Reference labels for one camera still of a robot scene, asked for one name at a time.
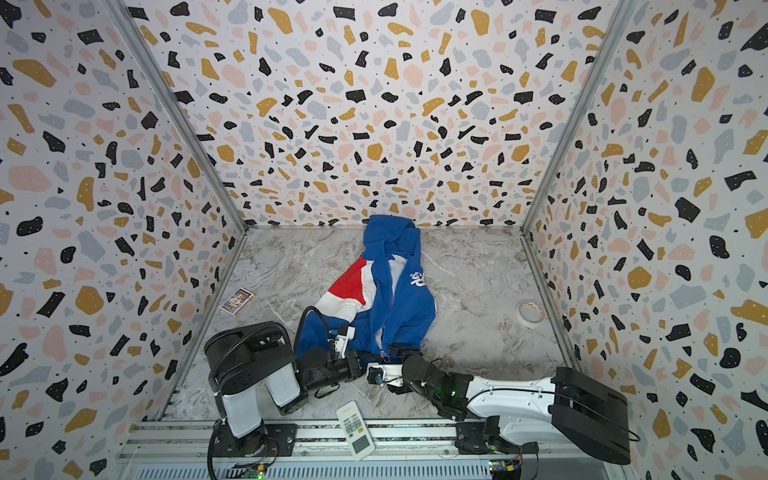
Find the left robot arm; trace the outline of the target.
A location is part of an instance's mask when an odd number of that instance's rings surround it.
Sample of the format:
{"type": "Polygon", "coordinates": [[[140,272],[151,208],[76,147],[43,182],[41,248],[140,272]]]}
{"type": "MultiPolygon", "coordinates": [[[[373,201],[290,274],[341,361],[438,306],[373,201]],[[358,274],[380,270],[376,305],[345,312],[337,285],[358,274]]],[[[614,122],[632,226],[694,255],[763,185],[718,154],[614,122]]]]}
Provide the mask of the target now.
{"type": "Polygon", "coordinates": [[[266,388],[282,415],[303,406],[310,394],[321,398],[332,393],[341,383],[362,375],[357,353],[348,348],[354,337],[351,326],[332,329],[327,350],[313,348],[302,357],[296,356],[288,331],[277,322],[233,328],[211,337],[204,353],[219,419],[207,459],[291,456],[298,426],[267,425],[259,409],[259,388],[266,388]]]}

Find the blue red white jacket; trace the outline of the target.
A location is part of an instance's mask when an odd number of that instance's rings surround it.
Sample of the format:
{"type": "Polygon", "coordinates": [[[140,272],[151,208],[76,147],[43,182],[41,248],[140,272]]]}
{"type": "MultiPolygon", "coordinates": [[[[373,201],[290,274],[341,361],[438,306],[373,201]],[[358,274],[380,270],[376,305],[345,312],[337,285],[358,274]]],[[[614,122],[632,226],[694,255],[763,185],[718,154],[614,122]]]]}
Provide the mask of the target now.
{"type": "Polygon", "coordinates": [[[328,334],[346,324],[356,329],[349,348],[365,362],[398,363],[404,350],[418,350],[436,318],[421,258],[421,231],[412,220],[372,216],[361,256],[301,322],[297,356],[328,351],[328,334]]]}

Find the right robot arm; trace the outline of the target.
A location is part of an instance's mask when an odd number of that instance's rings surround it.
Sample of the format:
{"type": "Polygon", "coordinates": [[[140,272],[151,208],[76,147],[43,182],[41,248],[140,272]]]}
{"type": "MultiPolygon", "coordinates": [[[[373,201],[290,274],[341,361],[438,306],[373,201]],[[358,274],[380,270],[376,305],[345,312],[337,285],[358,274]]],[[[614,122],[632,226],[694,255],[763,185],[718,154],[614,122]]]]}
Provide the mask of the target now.
{"type": "Polygon", "coordinates": [[[399,367],[392,392],[416,393],[445,419],[482,426],[467,451],[567,440],[585,454],[616,465],[631,463],[628,401],[620,392],[569,368],[552,377],[503,381],[446,372],[421,354],[399,367]]]}

